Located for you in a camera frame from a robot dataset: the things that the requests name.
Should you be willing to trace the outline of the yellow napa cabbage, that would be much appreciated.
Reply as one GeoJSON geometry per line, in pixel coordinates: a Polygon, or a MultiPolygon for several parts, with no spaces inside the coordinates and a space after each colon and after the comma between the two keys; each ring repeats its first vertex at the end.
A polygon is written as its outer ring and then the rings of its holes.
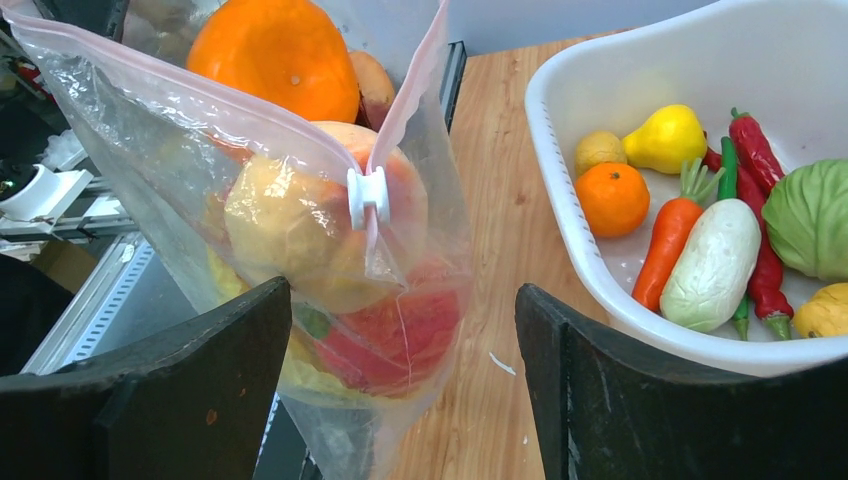
{"type": "Polygon", "coordinates": [[[251,336],[258,347],[252,351],[260,354],[258,365],[269,365],[278,372],[278,393],[332,407],[363,406],[372,400],[371,396],[344,386],[319,364],[310,335],[298,326],[307,321],[307,315],[313,312],[311,307],[302,303],[304,311],[296,313],[297,304],[272,296],[265,299],[269,304],[259,308],[260,330],[251,336]]]}

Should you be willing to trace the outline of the yellow peach fruit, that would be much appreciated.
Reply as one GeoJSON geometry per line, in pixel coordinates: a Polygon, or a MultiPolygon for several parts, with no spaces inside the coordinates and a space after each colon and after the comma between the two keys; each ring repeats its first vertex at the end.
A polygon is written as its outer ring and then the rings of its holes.
{"type": "Polygon", "coordinates": [[[250,285],[281,275],[308,301],[334,314],[388,296],[423,258],[427,192],[415,166],[394,148],[384,167],[390,221],[379,227],[371,264],[366,233],[351,227],[348,192],[291,160],[253,156],[223,207],[226,261],[250,285]]]}

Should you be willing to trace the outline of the small yellow potato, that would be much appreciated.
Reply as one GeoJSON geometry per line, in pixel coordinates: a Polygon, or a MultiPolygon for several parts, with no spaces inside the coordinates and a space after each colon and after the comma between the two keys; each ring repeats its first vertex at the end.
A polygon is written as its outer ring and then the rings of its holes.
{"type": "Polygon", "coordinates": [[[575,170],[582,176],[602,163],[627,163],[621,140],[609,131],[594,131],[584,136],[575,147],[575,170]]]}

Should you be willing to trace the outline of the red chili pepper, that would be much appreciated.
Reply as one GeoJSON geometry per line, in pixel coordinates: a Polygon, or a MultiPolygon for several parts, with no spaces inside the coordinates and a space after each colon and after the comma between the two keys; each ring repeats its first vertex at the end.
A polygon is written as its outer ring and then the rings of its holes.
{"type": "Polygon", "coordinates": [[[748,112],[731,109],[729,136],[742,165],[753,176],[763,194],[768,197],[785,176],[760,124],[748,112]]]}
{"type": "Polygon", "coordinates": [[[761,215],[766,197],[753,176],[741,165],[736,149],[729,137],[721,138],[720,154],[708,149],[703,159],[704,164],[713,172],[717,172],[720,166],[727,169],[719,182],[718,199],[727,198],[724,192],[727,190],[726,178],[730,175],[731,160],[736,162],[736,197],[745,202],[753,211],[761,231],[761,245],[755,269],[748,281],[747,296],[753,304],[756,317],[770,328],[780,340],[790,340],[790,321],[794,315],[794,310],[781,291],[783,264],[771,248],[765,222],[761,215]]]}

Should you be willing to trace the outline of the carrot with green stem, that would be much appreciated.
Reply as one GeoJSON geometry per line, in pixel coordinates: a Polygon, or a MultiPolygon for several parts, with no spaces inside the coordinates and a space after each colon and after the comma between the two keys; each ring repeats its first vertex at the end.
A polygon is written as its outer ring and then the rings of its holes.
{"type": "Polygon", "coordinates": [[[666,201],[654,220],[647,254],[631,296],[649,311],[660,310],[660,296],[688,236],[704,212],[703,202],[715,192],[724,175],[715,154],[683,166],[679,195],[666,201]]]}

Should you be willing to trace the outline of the orange fruit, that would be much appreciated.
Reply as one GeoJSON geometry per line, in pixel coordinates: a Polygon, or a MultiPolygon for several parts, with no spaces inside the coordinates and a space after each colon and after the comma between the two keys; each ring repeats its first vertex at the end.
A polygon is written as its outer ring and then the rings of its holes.
{"type": "Polygon", "coordinates": [[[593,235],[616,238],[647,217],[651,195],[642,174],[623,163],[601,163],[577,179],[575,191],[593,235]]]}
{"type": "Polygon", "coordinates": [[[341,33],[311,1],[228,1],[206,21],[186,68],[307,120],[352,123],[360,91],[341,33]]]}

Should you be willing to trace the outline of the red apple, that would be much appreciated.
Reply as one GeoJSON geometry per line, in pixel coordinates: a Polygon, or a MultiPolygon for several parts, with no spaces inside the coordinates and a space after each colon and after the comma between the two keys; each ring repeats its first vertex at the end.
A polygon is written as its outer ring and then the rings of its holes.
{"type": "Polygon", "coordinates": [[[425,262],[409,282],[408,292],[339,316],[314,342],[317,356],[343,385],[400,397],[433,375],[451,350],[467,309],[470,277],[425,262]]]}

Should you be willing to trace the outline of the white plastic basket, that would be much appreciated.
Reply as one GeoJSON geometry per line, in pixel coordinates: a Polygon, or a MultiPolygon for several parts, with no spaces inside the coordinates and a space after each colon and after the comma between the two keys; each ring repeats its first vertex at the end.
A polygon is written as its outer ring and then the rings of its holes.
{"type": "Polygon", "coordinates": [[[595,130],[619,135],[655,110],[685,104],[712,146],[732,109],[760,123],[784,170],[847,154],[847,5],[719,1],[569,47],[532,76],[525,109],[548,196],[572,264],[613,327],[720,369],[774,376],[844,357],[845,337],[777,339],[754,322],[747,341],[676,326],[630,295],[652,225],[617,239],[590,233],[573,189],[574,150],[595,130]]]}

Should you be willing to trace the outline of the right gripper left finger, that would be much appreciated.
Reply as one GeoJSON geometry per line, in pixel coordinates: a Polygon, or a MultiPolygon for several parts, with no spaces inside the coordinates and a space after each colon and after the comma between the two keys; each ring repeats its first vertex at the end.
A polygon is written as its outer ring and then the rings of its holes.
{"type": "Polygon", "coordinates": [[[249,479],[279,374],[256,362],[271,279],[205,314],[47,375],[1,381],[5,479],[249,479]]]}

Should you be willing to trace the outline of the green round cabbage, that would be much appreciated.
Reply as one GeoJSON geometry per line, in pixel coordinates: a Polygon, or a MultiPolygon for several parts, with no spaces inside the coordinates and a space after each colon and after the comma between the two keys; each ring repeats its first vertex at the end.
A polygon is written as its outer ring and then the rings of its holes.
{"type": "Polygon", "coordinates": [[[825,282],[847,280],[847,161],[799,167],[772,189],[762,216],[783,264],[825,282]]]}

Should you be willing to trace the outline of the yellow lemon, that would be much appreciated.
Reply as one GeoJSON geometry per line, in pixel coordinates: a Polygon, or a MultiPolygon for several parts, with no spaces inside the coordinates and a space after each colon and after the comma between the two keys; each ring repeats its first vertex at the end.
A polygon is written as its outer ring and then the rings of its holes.
{"type": "Polygon", "coordinates": [[[683,104],[662,107],[622,139],[631,166],[679,174],[685,163],[702,159],[707,139],[695,111],[683,104]]]}

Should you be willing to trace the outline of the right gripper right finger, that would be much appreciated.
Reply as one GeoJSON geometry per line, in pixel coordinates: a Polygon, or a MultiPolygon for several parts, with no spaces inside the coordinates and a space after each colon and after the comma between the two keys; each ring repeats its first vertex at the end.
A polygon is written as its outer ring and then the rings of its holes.
{"type": "Polygon", "coordinates": [[[549,479],[843,479],[847,363],[777,377],[659,350],[525,284],[515,300],[549,479]]]}

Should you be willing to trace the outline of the yellow mango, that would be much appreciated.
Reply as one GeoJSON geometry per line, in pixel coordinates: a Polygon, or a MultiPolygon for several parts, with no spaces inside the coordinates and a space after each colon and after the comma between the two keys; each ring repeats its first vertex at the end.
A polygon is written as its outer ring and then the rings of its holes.
{"type": "Polygon", "coordinates": [[[796,310],[792,323],[806,338],[846,335],[847,283],[835,283],[818,290],[796,310]]]}

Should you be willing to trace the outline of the white daikon radish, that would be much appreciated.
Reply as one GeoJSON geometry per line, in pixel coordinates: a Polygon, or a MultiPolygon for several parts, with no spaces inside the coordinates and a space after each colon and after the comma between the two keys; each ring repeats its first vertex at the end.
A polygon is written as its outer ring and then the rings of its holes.
{"type": "Polygon", "coordinates": [[[713,203],[696,221],[663,289],[662,316],[703,333],[730,320],[747,290],[760,245],[759,222],[745,202],[713,203]]]}

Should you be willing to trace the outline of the clear zip top bag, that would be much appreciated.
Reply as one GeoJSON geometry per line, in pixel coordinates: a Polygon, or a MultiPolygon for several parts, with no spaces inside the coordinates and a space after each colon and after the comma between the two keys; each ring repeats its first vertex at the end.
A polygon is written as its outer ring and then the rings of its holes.
{"type": "Polygon", "coordinates": [[[200,310],[277,276],[277,394],[327,479],[384,479],[442,392],[471,290],[441,109],[444,1],[167,2],[120,40],[1,9],[200,310]]]}

